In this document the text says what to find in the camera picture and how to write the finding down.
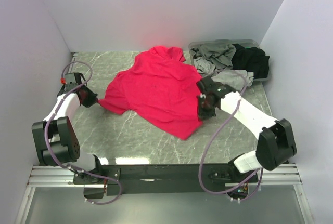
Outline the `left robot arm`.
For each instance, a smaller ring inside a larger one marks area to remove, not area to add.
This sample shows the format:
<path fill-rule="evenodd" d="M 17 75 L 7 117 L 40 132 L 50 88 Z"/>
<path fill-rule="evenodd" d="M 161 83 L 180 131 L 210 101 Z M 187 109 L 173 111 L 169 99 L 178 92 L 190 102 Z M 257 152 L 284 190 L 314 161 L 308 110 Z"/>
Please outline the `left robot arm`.
<path fill-rule="evenodd" d="M 32 135 L 37 158 L 41 166 L 58 166 L 55 158 L 68 170 L 91 183 L 99 183 L 104 177 L 97 156 L 81 151 L 71 119 L 80 106 L 91 107 L 97 102 L 97 94 L 86 85 L 82 73 L 67 73 L 61 78 L 62 87 L 51 113 L 42 121 L 33 123 Z"/>

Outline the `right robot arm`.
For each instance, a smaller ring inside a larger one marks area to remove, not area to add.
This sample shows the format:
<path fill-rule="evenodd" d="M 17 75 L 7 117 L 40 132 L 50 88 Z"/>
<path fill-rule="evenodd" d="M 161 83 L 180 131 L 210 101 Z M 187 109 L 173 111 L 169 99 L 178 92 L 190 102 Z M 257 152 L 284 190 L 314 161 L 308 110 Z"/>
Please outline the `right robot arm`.
<path fill-rule="evenodd" d="M 232 181 L 240 182 L 248 172 L 256 169 L 272 171 L 296 155 L 297 147 L 288 120 L 277 120 L 265 114 L 232 87 L 209 77 L 199 80 L 197 87 L 200 90 L 197 99 L 201 120 L 215 116 L 215 109 L 222 110 L 241 122 L 257 139 L 254 151 L 241 154 L 228 163 L 228 175 Z"/>

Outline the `red t-shirt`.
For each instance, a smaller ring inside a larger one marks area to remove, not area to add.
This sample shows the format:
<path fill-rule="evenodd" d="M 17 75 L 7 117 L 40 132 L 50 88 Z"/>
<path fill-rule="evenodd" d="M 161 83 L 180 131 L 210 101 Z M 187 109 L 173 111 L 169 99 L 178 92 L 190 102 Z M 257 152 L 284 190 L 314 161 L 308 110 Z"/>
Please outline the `red t-shirt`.
<path fill-rule="evenodd" d="M 197 70 L 185 63 L 178 47 L 153 47 L 135 57 L 133 66 L 119 72 L 98 103 L 123 114 L 128 110 L 182 140 L 202 125 L 198 117 Z"/>

